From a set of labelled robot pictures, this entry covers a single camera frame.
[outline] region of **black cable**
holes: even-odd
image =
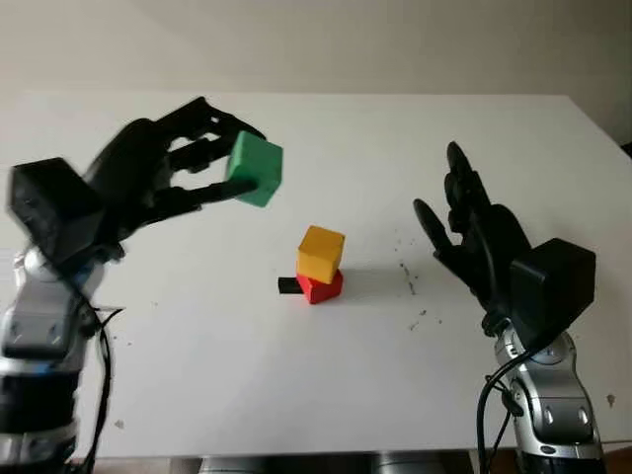
[[[112,318],[114,318],[115,316],[117,316],[119,313],[121,313],[122,310],[124,310],[125,308],[117,308],[117,309],[113,309],[112,312],[108,315],[108,317],[104,320],[104,322],[101,324],[102,327],[106,327],[108,326],[108,323],[110,321],[112,321]],[[103,311],[103,309],[101,308],[95,308],[95,310],[97,311]]]
[[[496,441],[494,441],[494,447],[492,447],[492,452],[490,453],[490,460],[487,463],[487,471],[492,472],[492,464],[494,463],[494,458],[496,457],[496,453],[498,452],[498,446],[501,444],[501,440],[503,439],[503,435],[505,434],[505,430],[507,429],[507,425],[510,423],[510,419],[512,418],[512,412],[507,410],[505,414],[505,419],[503,420],[503,424],[498,431],[498,435],[496,436]]]
[[[95,424],[95,432],[92,437],[92,445],[90,446],[90,450],[88,451],[88,454],[86,455],[83,463],[79,467],[79,472],[81,474],[90,474],[94,469],[97,457],[97,448],[99,446],[99,439],[101,437],[103,427],[106,423],[106,417],[108,415],[108,401],[110,398],[112,387],[112,351],[110,349],[110,336],[108,334],[108,331],[106,330],[106,324],[109,323],[117,314],[121,313],[123,308],[117,308],[112,312],[112,314],[108,316],[105,322],[102,322],[97,315],[97,310],[92,306],[90,300],[79,288],[73,277],[67,275],[59,266],[57,266],[53,262],[53,259],[51,259],[44,251],[42,251],[41,248],[38,248],[38,250],[46,259],[46,264],[48,265],[49,269],[57,275],[60,281],[63,281],[66,286],[68,286],[73,295],[79,300],[79,306],[76,308],[78,314],[83,317],[83,315],[81,314],[81,310],[85,309],[89,312],[89,316],[91,317],[90,323],[95,325],[95,328],[93,328],[95,332],[91,334],[96,334],[96,332],[99,332],[99,349],[104,370],[103,385],[101,388],[101,399],[99,400],[99,409],[97,411],[97,421]]]
[[[97,421],[95,423],[95,432],[92,438],[92,445],[86,455],[86,458],[81,465],[81,470],[84,474],[89,474],[93,471],[95,462],[97,460],[97,449],[99,447],[99,439],[101,438],[101,432],[106,424],[106,418],[108,416],[108,402],[110,399],[110,392],[112,389],[112,352],[110,349],[110,336],[106,329],[106,323],[99,321],[99,348],[101,354],[101,361],[103,363],[103,386],[101,388],[101,399],[99,400],[99,409],[97,411]]]
[[[476,444],[478,451],[478,465],[481,474],[487,474],[487,452],[485,451],[485,407],[487,405],[487,399],[490,396],[490,392],[501,381],[501,378],[510,370],[527,361],[532,356],[536,355],[540,351],[538,349],[531,349],[520,354],[518,357],[513,358],[496,370],[492,375],[487,378],[487,382],[481,390],[481,395],[478,399],[478,406],[476,408]]]
[[[489,382],[491,379],[492,379],[491,375],[485,375],[486,382]],[[505,384],[503,380],[499,380],[498,382],[496,382],[496,385],[494,385],[492,388],[498,390],[501,393],[510,391],[509,387]]]

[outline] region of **white table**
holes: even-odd
[[[84,170],[124,123],[195,94],[17,99],[0,114],[1,182],[13,164],[57,155]],[[493,341],[475,298],[433,259],[411,205],[424,198],[445,218],[452,139],[533,244],[558,236],[596,250],[596,302],[572,329],[579,373],[603,439],[632,437],[632,163],[568,99],[206,96],[284,147],[284,182],[265,210],[220,203],[126,242],[96,297],[127,308],[112,323],[101,455],[473,446]],[[220,179],[223,164],[214,170]],[[317,306],[277,294],[312,223],[347,235],[343,295]],[[18,249],[17,226],[4,214],[0,225],[3,248]],[[80,452],[101,386],[95,360],[91,352],[79,394]],[[502,414],[495,400],[488,436]]]

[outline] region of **green cube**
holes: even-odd
[[[240,131],[226,165],[226,179],[253,180],[254,191],[237,197],[265,207],[280,186],[283,149],[247,131]]]

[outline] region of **stacked blocks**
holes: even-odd
[[[257,188],[237,199],[264,207],[280,186],[283,149],[247,131],[240,131],[226,165],[226,180],[249,180]]]
[[[343,274],[338,270],[345,236],[312,225],[298,247],[296,279],[307,300],[320,303],[338,296],[343,289]]]

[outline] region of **yellow cube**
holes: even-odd
[[[323,283],[331,283],[343,256],[344,245],[343,234],[310,225],[298,246],[296,272]]]

